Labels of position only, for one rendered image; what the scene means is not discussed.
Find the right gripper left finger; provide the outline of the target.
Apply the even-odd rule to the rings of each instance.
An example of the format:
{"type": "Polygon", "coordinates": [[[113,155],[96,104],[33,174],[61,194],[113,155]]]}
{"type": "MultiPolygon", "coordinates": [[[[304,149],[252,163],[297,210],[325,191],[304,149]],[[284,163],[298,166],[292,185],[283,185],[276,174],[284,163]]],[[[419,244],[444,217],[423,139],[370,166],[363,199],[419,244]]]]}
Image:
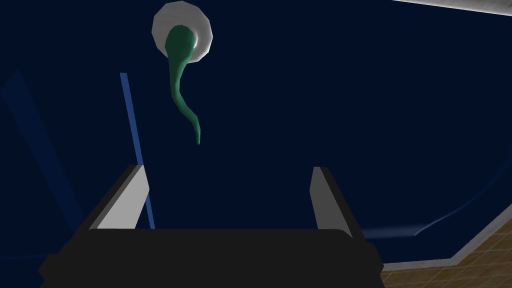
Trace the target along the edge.
{"type": "Polygon", "coordinates": [[[135,229],[149,191],[144,166],[129,166],[94,210],[88,228],[135,229]]]}

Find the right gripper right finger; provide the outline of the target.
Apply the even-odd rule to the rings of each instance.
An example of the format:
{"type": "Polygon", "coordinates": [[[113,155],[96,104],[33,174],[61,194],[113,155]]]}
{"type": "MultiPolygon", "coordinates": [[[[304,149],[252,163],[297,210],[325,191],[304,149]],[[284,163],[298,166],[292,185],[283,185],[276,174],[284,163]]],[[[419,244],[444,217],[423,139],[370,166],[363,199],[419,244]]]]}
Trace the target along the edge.
{"type": "Polygon", "coordinates": [[[313,168],[309,194],[319,230],[341,230],[355,240],[364,239],[353,212],[327,167],[313,168]]]}

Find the dark blue door leaf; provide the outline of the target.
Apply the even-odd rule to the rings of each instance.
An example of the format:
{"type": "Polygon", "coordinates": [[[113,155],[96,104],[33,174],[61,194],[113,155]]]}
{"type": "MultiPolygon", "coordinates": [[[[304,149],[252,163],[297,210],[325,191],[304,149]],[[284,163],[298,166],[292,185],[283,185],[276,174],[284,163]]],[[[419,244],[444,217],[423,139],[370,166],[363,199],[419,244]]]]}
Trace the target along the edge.
{"type": "Polygon", "coordinates": [[[190,0],[213,43],[171,99],[167,0],[0,0],[0,267],[36,270],[136,163],[157,228],[314,228],[328,167],[384,262],[452,255],[512,202],[512,17],[393,0],[190,0]]]}

